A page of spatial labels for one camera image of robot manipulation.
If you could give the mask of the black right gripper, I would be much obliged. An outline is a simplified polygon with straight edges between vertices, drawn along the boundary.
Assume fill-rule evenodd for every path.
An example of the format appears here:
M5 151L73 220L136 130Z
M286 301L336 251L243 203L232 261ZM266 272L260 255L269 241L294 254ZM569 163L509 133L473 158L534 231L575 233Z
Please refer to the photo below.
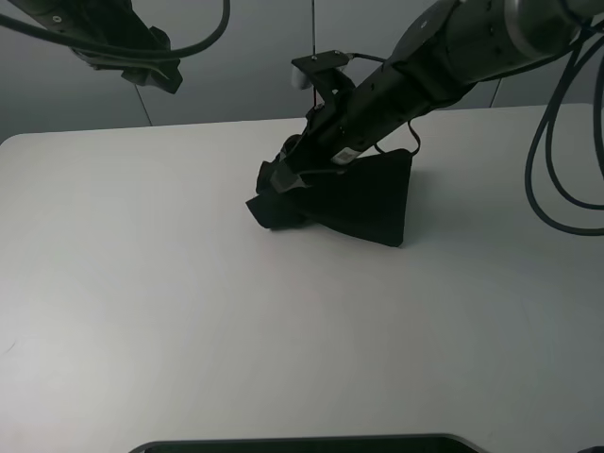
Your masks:
M303 179L327 179L359 169L359 140L355 115L348 108L311 109L303 132L290 137L276 159L264 161L256 180L256 194L307 189Z

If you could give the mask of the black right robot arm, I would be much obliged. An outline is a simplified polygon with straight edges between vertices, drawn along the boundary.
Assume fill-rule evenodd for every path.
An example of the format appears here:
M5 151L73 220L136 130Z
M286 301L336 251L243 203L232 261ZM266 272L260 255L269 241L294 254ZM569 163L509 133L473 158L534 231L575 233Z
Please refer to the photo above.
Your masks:
M461 100L477 84L558 57L600 1L437 1L360 84L343 72L353 55L295 59L323 104L298 136L265 162L257 193L322 187L344 177L368 183L406 161L404 152L363 154L400 126Z

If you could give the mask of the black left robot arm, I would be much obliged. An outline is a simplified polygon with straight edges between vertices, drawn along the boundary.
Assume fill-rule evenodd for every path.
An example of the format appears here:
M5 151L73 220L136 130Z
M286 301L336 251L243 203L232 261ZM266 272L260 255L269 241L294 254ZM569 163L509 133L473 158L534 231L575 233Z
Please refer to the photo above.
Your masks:
M10 3L42 27L69 38L136 50L169 50L162 30L147 26L130 1L11 0ZM153 86L174 94L183 77L178 59L136 62L72 50L94 70L119 71L138 86Z

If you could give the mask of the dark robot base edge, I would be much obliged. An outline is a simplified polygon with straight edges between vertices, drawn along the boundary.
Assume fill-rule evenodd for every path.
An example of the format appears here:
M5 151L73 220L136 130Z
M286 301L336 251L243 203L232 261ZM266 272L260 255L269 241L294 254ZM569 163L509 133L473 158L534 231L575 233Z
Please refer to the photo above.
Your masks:
M452 434L405 434L247 440L156 441L132 452L484 452L484 449Z

